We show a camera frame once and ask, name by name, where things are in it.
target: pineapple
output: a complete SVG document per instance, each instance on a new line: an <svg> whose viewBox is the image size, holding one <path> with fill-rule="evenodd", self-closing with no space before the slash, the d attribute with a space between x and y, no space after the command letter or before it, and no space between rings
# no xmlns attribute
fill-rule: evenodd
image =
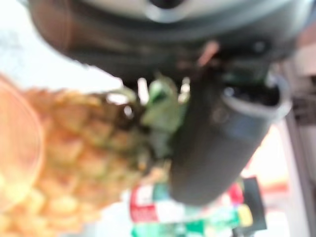
<svg viewBox="0 0 316 237"><path fill-rule="evenodd" d="M45 159L32 190L0 216L1 237L78 233L120 193L137 184L146 140L125 107L107 95L32 89L25 97L45 135Z"/></svg>

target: red label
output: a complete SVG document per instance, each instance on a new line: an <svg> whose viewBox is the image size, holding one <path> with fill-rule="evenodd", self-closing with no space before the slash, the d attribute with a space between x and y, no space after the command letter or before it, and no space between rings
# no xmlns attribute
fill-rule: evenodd
<svg viewBox="0 0 316 237"><path fill-rule="evenodd" d="M130 206L131 219L134 223L137 222L158 222L156 207L148 206Z"/></svg>
<svg viewBox="0 0 316 237"><path fill-rule="evenodd" d="M230 196L233 204L243 203L243 191L239 184L233 184L227 193Z"/></svg>
<svg viewBox="0 0 316 237"><path fill-rule="evenodd" d="M146 203L140 201L140 199L147 199L142 192L144 187L138 187L132 191L130 200L130 216L134 223L139 222L158 222L157 212L155 205L141 204Z"/></svg>

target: bottle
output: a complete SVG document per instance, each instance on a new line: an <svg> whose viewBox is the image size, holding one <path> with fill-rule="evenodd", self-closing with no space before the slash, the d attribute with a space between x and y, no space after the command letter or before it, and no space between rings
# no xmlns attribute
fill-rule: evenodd
<svg viewBox="0 0 316 237"><path fill-rule="evenodd" d="M250 209L245 204L219 207L207 218L179 223L143 223L133 228L133 237L213 237L214 233L252 224Z"/></svg>
<svg viewBox="0 0 316 237"><path fill-rule="evenodd" d="M168 184L158 183L139 186L131 192L130 215L134 223L181 223L209 216L219 206L242 202L242 190L238 184L209 205L197 207L174 201L169 195Z"/></svg>

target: clear plastic cup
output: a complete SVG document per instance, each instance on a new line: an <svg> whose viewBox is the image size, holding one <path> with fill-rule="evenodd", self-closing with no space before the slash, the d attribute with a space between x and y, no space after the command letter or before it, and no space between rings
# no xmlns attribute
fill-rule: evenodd
<svg viewBox="0 0 316 237"><path fill-rule="evenodd" d="M43 146L36 112L0 75L0 212L28 194L42 167Z"/></svg>

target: black object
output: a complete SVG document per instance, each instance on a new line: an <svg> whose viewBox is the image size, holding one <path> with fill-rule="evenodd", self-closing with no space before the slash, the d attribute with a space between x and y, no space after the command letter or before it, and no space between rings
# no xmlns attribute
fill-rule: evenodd
<svg viewBox="0 0 316 237"><path fill-rule="evenodd" d="M172 9L179 6L185 0L149 0L153 5L163 8L163 9Z"/></svg>
<svg viewBox="0 0 316 237"><path fill-rule="evenodd" d="M80 0L29 2L37 29L52 46L127 84L141 77L150 80L156 71L174 80L190 76L210 40L219 42L219 56L280 59L312 5L310 0L245 0L209 15L159 24L114 15ZM257 45L265 45L259 53Z"/></svg>
<svg viewBox="0 0 316 237"><path fill-rule="evenodd" d="M249 206L253 218L252 226L241 228L242 233L248 236L256 231L267 229L267 223L257 179L255 177L244 179L243 184L244 203Z"/></svg>
<svg viewBox="0 0 316 237"><path fill-rule="evenodd" d="M206 73L192 84L188 113L175 137L171 195L190 205L207 204L223 193L246 166L271 123L291 106L283 78L274 78L273 87L243 88L227 87L215 75Z"/></svg>

